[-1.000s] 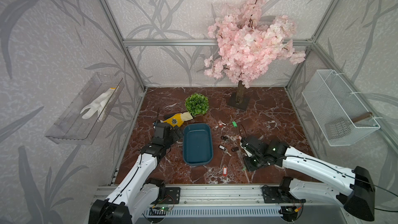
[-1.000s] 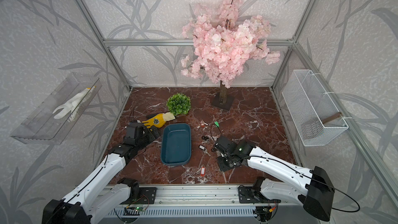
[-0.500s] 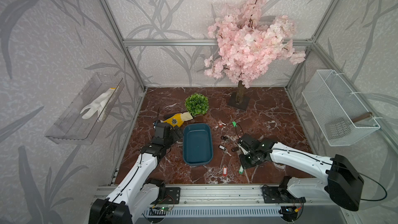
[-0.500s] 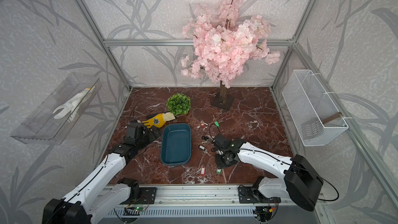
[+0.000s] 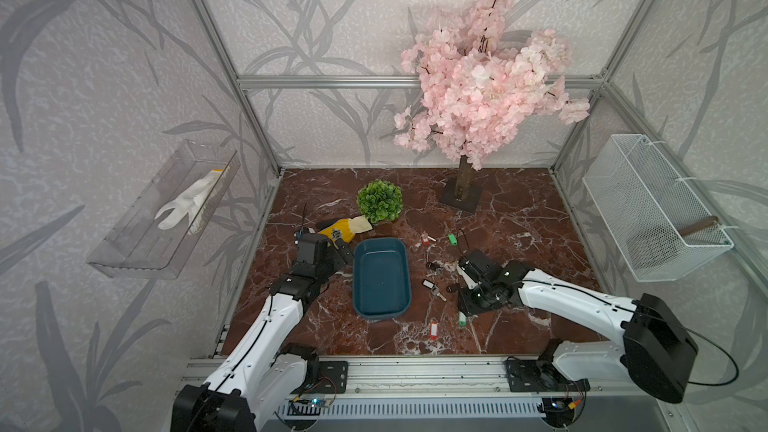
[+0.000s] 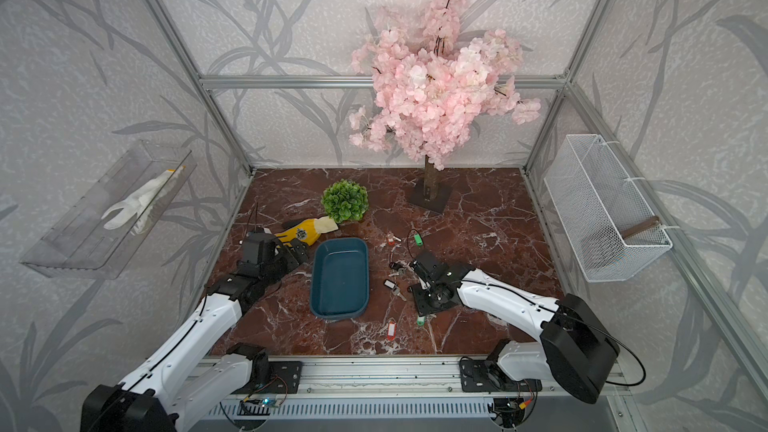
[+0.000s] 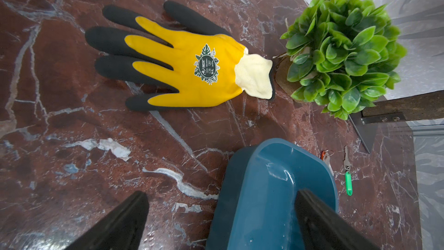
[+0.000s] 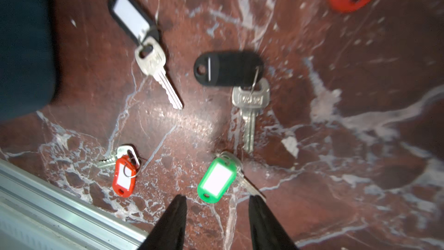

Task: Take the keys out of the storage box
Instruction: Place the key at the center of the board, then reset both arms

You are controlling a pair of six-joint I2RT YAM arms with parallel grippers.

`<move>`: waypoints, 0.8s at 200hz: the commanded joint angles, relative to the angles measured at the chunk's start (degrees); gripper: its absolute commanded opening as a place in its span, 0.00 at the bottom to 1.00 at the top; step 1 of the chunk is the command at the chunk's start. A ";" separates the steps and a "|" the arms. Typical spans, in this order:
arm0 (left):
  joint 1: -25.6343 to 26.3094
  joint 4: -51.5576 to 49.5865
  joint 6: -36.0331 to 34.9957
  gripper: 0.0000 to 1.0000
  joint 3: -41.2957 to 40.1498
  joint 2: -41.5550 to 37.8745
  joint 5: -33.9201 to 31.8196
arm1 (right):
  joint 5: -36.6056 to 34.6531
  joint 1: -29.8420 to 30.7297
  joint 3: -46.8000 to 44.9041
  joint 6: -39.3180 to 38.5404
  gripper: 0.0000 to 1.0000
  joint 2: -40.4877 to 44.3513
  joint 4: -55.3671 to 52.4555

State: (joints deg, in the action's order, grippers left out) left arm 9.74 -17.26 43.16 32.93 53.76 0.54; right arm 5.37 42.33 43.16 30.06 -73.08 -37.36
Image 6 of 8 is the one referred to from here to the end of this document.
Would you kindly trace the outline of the key with red tag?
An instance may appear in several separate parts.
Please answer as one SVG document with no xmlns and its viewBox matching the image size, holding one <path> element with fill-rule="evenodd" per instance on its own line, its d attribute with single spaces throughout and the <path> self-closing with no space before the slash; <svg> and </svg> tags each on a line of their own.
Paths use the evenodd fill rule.
<svg viewBox="0 0 768 432">
<path fill-rule="evenodd" d="M 386 241 L 390 246 L 395 246 L 401 242 L 401 239 L 396 235 L 394 235 L 393 233 L 388 233 L 386 237 Z"/>
<path fill-rule="evenodd" d="M 397 323 L 394 320 L 390 320 L 387 324 L 386 339 L 388 341 L 394 341 L 397 335 Z"/>
</svg>

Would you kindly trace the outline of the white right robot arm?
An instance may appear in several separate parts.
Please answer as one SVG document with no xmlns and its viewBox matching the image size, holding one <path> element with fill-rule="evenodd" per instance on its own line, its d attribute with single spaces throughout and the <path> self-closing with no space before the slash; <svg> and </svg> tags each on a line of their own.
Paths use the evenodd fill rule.
<svg viewBox="0 0 768 432">
<path fill-rule="evenodd" d="M 554 381 L 581 402 L 597 402 L 620 350 L 583 299 L 530 293 L 469 264 L 443 263 L 428 251 L 416 256 L 410 267 L 419 279 L 409 287 L 419 315 L 464 306 L 533 339 L 501 340 L 485 359 L 462 364 L 464 391 L 534 392 L 543 382 Z"/>
</svg>

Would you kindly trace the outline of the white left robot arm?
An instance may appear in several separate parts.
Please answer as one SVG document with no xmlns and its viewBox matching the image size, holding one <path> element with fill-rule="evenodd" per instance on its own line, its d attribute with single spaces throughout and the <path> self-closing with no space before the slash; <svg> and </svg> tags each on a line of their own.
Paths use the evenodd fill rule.
<svg viewBox="0 0 768 432">
<path fill-rule="evenodd" d="M 271 363 L 264 348 L 250 344 L 230 347 L 206 372 L 189 376 L 271 285 L 307 262 L 308 250 L 298 239 L 248 233 L 235 270 L 208 289 L 173 335 L 118 384 L 86 397 L 81 430 L 188 431 L 233 392 L 296 393 L 301 363 Z"/>
</svg>

